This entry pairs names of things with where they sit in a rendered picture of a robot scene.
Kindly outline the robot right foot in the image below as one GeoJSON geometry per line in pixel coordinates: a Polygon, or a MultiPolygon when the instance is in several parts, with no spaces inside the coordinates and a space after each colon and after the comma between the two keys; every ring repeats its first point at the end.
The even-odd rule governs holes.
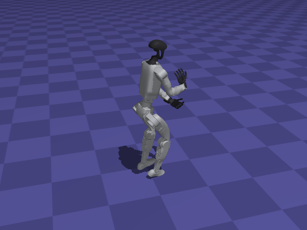
{"type": "Polygon", "coordinates": [[[155,172],[155,169],[154,169],[154,170],[151,169],[151,170],[149,170],[148,175],[149,175],[150,177],[153,177],[153,176],[161,176],[161,175],[163,175],[164,173],[165,173],[165,171],[164,171],[164,170],[161,170],[161,169],[159,169],[159,172],[155,172]]]}

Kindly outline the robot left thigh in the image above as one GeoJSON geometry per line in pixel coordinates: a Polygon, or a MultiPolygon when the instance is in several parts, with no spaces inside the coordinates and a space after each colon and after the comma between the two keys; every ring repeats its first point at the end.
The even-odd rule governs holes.
{"type": "MultiPolygon", "coordinates": [[[[142,102],[142,101],[141,101],[142,102]]],[[[138,103],[141,103],[141,102],[138,102],[138,103]]],[[[137,114],[136,110],[137,110],[137,105],[138,103],[136,103],[133,107],[133,110],[134,112],[137,114]]],[[[144,136],[147,138],[147,139],[153,139],[155,137],[155,128],[152,128],[148,123],[147,121],[145,121],[144,119],[142,119],[143,122],[148,126],[148,128],[146,129],[145,133],[144,133],[144,136]]]]}

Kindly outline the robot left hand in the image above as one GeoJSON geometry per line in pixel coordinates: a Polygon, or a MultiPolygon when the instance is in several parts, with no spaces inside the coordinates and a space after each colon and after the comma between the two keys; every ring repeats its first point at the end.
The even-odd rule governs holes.
{"type": "Polygon", "coordinates": [[[171,106],[175,107],[176,109],[180,108],[183,105],[183,103],[184,103],[184,101],[183,102],[179,102],[180,100],[183,100],[183,98],[177,99],[177,100],[176,99],[172,99],[172,97],[170,97],[168,100],[164,99],[164,101],[166,103],[171,104],[171,106]]]}

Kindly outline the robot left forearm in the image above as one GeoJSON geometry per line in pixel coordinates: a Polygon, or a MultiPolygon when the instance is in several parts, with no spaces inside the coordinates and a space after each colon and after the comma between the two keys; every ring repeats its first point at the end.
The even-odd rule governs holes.
{"type": "Polygon", "coordinates": [[[163,100],[165,99],[165,100],[168,100],[170,97],[166,94],[166,92],[164,91],[164,90],[162,90],[161,88],[160,88],[160,92],[159,92],[159,94],[158,94],[163,100]]]}

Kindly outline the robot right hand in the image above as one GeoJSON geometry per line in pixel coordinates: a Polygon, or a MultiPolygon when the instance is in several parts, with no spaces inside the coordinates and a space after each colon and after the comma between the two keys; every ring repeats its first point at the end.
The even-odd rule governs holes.
{"type": "Polygon", "coordinates": [[[187,77],[187,73],[186,73],[186,71],[185,71],[185,75],[184,75],[184,71],[183,71],[183,69],[181,68],[181,71],[182,71],[182,73],[181,73],[181,71],[178,69],[178,71],[176,70],[176,72],[177,72],[177,74],[178,74],[178,76],[177,76],[177,74],[176,73],[174,73],[175,75],[176,75],[176,77],[177,77],[177,80],[178,80],[178,82],[179,82],[179,85],[181,85],[181,84],[183,84],[184,83],[184,86],[185,86],[185,88],[187,88],[187,85],[186,85],[186,83],[185,83],[185,81],[186,81],[186,77],[187,77]],[[180,74],[179,74],[179,72],[180,72],[180,74]]]}

